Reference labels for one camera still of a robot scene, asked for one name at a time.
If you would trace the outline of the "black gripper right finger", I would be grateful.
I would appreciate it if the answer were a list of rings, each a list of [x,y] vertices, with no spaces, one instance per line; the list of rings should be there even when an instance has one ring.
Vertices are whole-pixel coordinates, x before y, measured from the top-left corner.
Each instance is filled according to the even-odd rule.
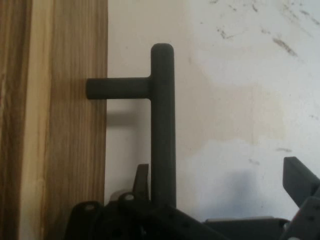
[[[320,179],[297,157],[283,160],[282,185],[298,207],[285,228],[282,240],[320,238]]]

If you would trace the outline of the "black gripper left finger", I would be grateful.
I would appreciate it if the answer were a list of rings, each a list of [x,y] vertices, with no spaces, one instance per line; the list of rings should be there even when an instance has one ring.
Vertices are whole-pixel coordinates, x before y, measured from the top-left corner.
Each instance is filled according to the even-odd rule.
[[[209,229],[171,206],[176,201],[176,165],[139,164],[132,191],[106,206],[77,204],[66,240],[207,240]]]

